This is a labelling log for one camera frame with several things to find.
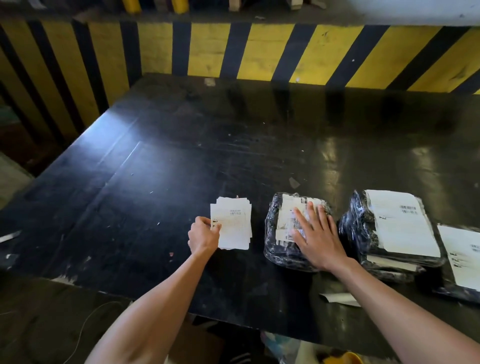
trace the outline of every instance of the yellow and black striped wall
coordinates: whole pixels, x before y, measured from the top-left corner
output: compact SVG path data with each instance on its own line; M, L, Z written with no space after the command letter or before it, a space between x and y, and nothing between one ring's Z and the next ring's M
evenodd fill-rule
M480 94L480 28L1 21L0 95L73 141L144 73Z

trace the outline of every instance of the forearm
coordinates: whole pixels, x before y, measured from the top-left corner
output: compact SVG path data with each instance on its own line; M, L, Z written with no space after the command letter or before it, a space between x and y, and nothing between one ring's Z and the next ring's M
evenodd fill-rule
M128 307L95 346L87 363L163 363L208 258L191 255L169 278Z
M383 284L353 259L332 270L404 364L478 363L480 345Z

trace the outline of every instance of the black table surface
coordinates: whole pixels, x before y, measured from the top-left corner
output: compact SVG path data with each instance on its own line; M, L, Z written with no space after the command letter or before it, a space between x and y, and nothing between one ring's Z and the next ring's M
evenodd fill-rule
M345 291L333 276L264 257L269 203L298 192L339 218L354 189L387 189L421 197L434 221L480 227L478 100L147 75L0 212L0 236L22 231L0 245L0 264L138 298L189 256L197 215L247 197L250 249L213 255L189 311L392 356L363 309L320 298ZM394 288L480 341L478 307Z

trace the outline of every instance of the hand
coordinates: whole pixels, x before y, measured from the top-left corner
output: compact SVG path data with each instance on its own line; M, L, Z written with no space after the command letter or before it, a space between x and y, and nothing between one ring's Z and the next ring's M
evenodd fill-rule
M217 224L210 230L211 221L209 218L197 216L195 222L188 232L188 246L192 255L208 255L208 258L218 248L218 239L220 237L221 224Z
M326 216L323 206L318 206L317 215L313 203L307 204L311 225L297 208L293 212L307 237L305 241L300 232L295 229L293 240L310 263L318 269L327 271L342 264L342 260L347 258L347 255L338 238L335 221L333 217Z

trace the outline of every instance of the plastic bag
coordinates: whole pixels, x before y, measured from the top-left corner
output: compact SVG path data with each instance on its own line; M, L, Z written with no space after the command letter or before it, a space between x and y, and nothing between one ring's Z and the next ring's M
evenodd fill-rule
M422 213L426 215L423 203L419 198L417 198L417 200L419 201ZM438 232L433 229L429 221L428 223L437 243L442 247ZM423 267L440 267L445 262L445 258L392 253L381 248L375 232L375 217L368 208L365 191L361 191L360 193L354 191L350 199L348 211L338 222L338 235L347 255L359 261L367 271L380 280L398 283L411 282L414 280L415 275L425 271ZM368 261L367 255L410 263L417 267L413 270L384 267Z
M282 267L304 272L318 272L319 270L310 264L294 242L280 241L276 239L278 212L282 207L282 196L284 194L299 197L307 203L308 197L299 196L298 194L279 192L273 196L273 200L270 203L268 214L265 219L264 255L268 260ZM330 205L325 200L321 200L321 202L325 208L325 212L330 215L332 210Z
M477 228L470 228L465 226L454 227L457 229L480 232ZM452 262L448 262L442 267L443 286L433 289L435 293L440 293L446 296L457 298L464 301L480 303L480 291L473 288L462 287L456 284L455 276L451 266Z

